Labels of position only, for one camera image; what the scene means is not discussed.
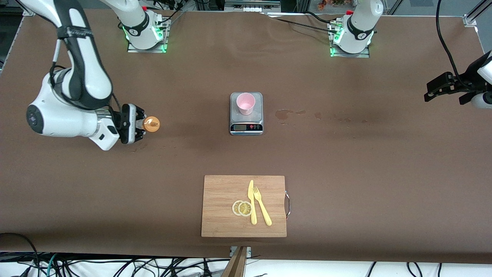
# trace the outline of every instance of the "kitchen scale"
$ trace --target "kitchen scale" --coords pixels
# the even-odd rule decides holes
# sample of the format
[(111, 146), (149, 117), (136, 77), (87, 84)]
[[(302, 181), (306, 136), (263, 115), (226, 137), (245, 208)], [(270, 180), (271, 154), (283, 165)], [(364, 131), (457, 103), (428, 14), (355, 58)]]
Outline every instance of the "kitchen scale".
[(235, 136), (256, 136), (263, 133), (263, 95), (259, 92), (250, 92), (253, 94), (255, 104), (253, 112), (249, 115), (243, 115), (239, 112), (236, 100), (242, 92), (231, 94), (231, 117), (229, 122), (229, 131)]

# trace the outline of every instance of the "plastic knife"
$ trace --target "plastic knife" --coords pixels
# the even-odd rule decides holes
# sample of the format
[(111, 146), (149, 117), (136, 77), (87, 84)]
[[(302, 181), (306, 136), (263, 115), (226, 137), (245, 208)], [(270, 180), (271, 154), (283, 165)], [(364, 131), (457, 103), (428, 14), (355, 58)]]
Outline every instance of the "plastic knife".
[(247, 197), (251, 202), (251, 224), (256, 225), (256, 211), (254, 210), (254, 195), (253, 195), (253, 180), (249, 182), (249, 188), (247, 189)]

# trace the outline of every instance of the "yellow fork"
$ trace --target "yellow fork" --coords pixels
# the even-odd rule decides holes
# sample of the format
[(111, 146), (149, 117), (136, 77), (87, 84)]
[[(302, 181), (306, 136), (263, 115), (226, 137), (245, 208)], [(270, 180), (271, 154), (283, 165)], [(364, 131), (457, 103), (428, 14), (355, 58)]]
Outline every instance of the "yellow fork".
[(254, 193), (254, 198), (260, 203), (260, 208), (261, 212), (263, 213), (263, 218), (265, 219), (265, 223), (268, 226), (272, 225), (272, 220), (270, 219), (270, 216), (267, 213), (267, 209), (265, 209), (265, 206), (263, 205), (263, 202), (261, 202), (261, 193), (260, 190), (258, 190), (258, 187), (253, 188), (253, 193)]

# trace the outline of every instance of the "table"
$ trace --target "table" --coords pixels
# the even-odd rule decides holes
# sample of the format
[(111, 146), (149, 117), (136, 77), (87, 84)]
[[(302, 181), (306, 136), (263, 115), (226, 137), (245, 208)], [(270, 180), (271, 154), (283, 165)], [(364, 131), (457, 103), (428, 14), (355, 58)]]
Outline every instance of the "table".
[[(166, 54), (126, 53), (111, 10), (87, 16), (120, 102), (162, 128), (108, 152), (31, 131), (25, 110), (56, 37), (26, 18), (0, 78), (1, 232), (51, 252), (224, 257), (251, 245), (266, 259), (492, 262), (492, 113), (458, 95), (424, 102), (451, 70), (432, 17), (382, 17), (371, 58), (347, 59), (330, 57), (323, 32), (257, 13), (188, 12)], [(483, 53), (477, 34), (461, 18), (441, 25), (464, 71)], [(263, 94), (261, 136), (228, 133), (229, 95), (243, 91)], [(294, 113), (280, 120), (282, 109)], [(287, 237), (200, 237), (206, 174), (284, 175)]]

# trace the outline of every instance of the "pink cup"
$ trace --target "pink cup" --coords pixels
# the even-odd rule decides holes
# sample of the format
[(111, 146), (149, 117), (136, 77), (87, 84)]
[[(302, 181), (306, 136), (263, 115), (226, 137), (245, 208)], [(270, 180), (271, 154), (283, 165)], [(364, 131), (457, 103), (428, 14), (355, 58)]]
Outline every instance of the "pink cup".
[(236, 99), (236, 104), (238, 105), (239, 111), (244, 115), (249, 115), (253, 112), (253, 107), (256, 100), (251, 93), (241, 93)]

